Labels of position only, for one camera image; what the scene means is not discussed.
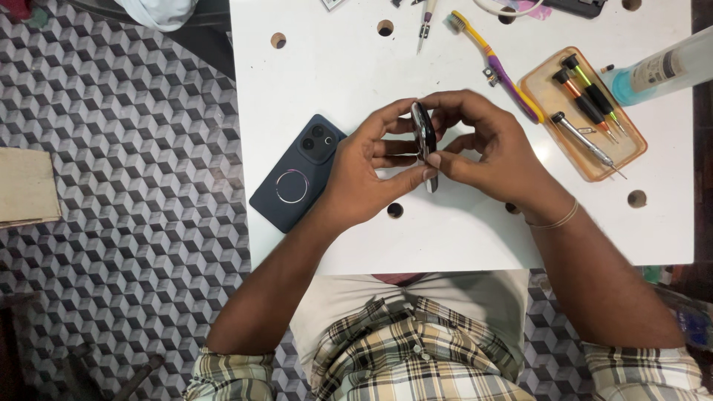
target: camera lens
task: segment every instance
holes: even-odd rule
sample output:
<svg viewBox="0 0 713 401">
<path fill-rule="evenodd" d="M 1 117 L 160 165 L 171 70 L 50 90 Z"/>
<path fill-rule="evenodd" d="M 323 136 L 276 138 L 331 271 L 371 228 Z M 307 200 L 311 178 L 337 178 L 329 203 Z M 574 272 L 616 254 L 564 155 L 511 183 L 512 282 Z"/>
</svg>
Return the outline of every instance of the camera lens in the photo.
<svg viewBox="0 0 713 401">
<path fill-rule="evenodd" d="M 310 151 L 314 148 L 314 141 L 312 139 L 306 138 L 304 141 L 302 141 L 302 147 Z"/>
</svg>

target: orange tray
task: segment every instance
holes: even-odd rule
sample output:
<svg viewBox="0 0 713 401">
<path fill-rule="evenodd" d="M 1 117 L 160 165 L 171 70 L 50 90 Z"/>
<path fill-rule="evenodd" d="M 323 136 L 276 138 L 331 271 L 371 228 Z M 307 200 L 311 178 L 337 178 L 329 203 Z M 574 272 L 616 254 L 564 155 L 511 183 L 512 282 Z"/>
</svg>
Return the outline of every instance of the orange tray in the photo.
<svg viewBox="0 0 713 401">
<path fill-rule="evenodd" d="M 612 106 L 614 106 L 614 113 L 629 134 L 629 136 L 625 136 L 611 118 L 606 117 L 607 124 L 617 137 L 619 143 L 612 141 L 606 132 L 601 132 L 577 107 L 577 104 L 572 98 L 572 95 L 567 92 L 567 89 L 552 78 L 552 75 L 563 67 L 561 61 L 572 54 L 577 54 L 577 61 L 579 61 L 580 68 L 592 83 L 599 86 L 604 96 L 606 96 Z M 570 71 L 570 78 L 581 92 L 585 93 L 579 79 L 574 77 L 572 71 Z M 520 88 L 530 96 L 545 114 L 544 124 L 547 130 L 550 131 L 550 135 L 552 135 L 562 151 L 565 152 L 565 155 L 567 155 L 572 164 L 575 165 L 582 177 L 589 182 L 601 181 L 615 172 L 613 169 L 601 164 L 574 135 L 564 129 L 560 130 L 560 126 L 548 118 L 554 113 L 558 111 L 564 112 L 569 122 L 577 128 L 590 127 L 595 129 L 597 132 L 586 134 L 587 138 L 611 157 L 615 166 L 619 169 L 641 156 L 648 148 L 646 140 L 641 136 L 639 130 L 629 119 L 629 116 L 624 113 L 621 106 L 614 100 L 614 97 L 592 69 L 589 62 L 587 62 L 582 52 L 574 46 L 557 52 L 557 54 L 539 65 L 538 68 L 532 70 L 520 81 Z"/>
</svg>

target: smartphone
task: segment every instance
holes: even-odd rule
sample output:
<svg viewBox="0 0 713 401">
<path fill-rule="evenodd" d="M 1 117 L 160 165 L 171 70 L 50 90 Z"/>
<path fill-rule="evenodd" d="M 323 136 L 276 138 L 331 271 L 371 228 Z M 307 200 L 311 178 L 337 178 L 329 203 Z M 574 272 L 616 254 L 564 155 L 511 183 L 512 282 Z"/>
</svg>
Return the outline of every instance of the smartphone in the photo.
<svg viewBox="0 0 713 401">
<path fill-rule="evenodd" d="M 250 198 L 250 205 L 287 233 L 327 185 L 339 142 L 346 138 L 315 114 Z"/>
<path fill-rule="evenodd" d="M 431 123 L 431 117 L 421 102 L 414 102 L 411 105 L 411 120 L 414 122 L 414 139 L 416 140 L 416 157 L 419 165 L 426 163 L 426 158 L 436 151 L 436 130 Z M 435 176 L 424 183 L 429 193 L 434 193 L 438 189 L 438 176 Z"/>
</svg>

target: patterned floor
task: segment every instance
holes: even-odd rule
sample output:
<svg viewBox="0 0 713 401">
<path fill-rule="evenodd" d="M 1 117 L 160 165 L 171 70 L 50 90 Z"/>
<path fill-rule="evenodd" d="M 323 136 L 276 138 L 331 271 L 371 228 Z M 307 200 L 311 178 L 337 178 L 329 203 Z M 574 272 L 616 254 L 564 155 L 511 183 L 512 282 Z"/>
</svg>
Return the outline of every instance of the patterned floor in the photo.
<svg viewBox="0 0 713 401">
<path fill-rule="evenodd" d="M 0 230 L 0 290 L 16 308 L 28 384 L 70 400 L 62 359 L 82 342 L 107 398 L 148 358 L 136 397 L 180 396 L 210 323 L 250 271 L 235 84 L 142 26 L 50 0 L 42 29 L 0 14 L 0 146 L 51 153 L 63 220 Z M 539 400 L 592 387 L 577 335 L 533 271 L 521 385 Z M 292 334 L 279 401 L 309 388 Z"/>
</svg>

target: green screwdriver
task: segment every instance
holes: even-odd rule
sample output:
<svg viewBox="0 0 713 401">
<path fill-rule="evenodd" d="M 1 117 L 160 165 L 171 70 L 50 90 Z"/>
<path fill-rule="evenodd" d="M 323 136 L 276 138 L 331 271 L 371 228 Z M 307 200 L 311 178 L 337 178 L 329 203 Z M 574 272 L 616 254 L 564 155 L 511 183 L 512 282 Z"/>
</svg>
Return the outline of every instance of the green screwdriver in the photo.
<svg viewBox="0 0 713 401">
<path fill-rule="evenodd" d="M 596 83 L 592 83 L 592 81 L 587 78 L 587 76 L 584 74 L 584 71 L 579 67 L 579 61 L 577 61 L 577 54 L 573 54 L 572 56 L 567 57 L 562 61 L 562 65 L 569 68 L 572 70 L 572 72 L 575 73 L 577 78 L 580 79 L 582 82 L 582 85 L 584 85 L 584 90 L 587 92 L 587 95 L 592 99 L 592 102 L 597 106 L 597 108 L 602 112 L 602 114 L 608 115 L 609 117 L 612 118 L 614 123 L 619 127 L 619 129 L 624 133 L 624 135 L 629 136 L 628 133 L 624 130 L 624 127 L 622 127 L 621 123 L 619 123 L 619 120 L 617 119 L 617 115 L 614 114 L 614 108 L 612 107 L 612 104 L 609 103 L 607 100 L 607 97 L 604 96 L 602 93 L 602 90 L 599 89 L 599 86 L 597 86 Z"/>
</svg>

